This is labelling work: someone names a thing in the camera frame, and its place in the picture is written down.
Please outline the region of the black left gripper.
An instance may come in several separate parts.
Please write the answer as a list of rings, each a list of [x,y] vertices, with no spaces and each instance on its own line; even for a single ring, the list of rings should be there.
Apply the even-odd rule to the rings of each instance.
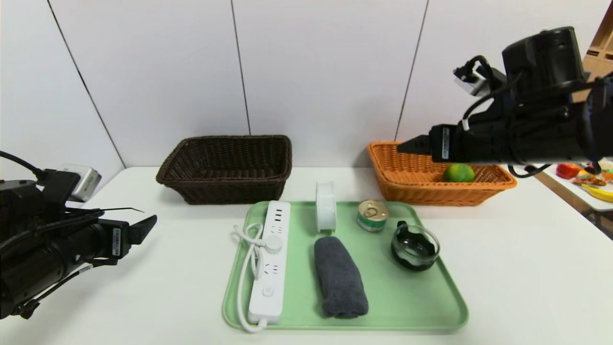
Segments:
[[[129,225],[126,221],[105,220],[81,227],[51,241],[64,266],[81,264],[116,265],[129,253],[131,245],[141,245],[156,225],[158,217],[149,216]]]

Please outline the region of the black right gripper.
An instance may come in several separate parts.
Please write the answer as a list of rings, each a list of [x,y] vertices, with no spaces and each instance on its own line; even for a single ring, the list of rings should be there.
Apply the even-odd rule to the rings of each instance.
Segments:
[[[477,121],[465,133],[462,122],[435,125],[429,135],[419,135],[398,144],[397,151],[406,154],[431,155],[436,163],[493,163],[488,129],[491,121]]]

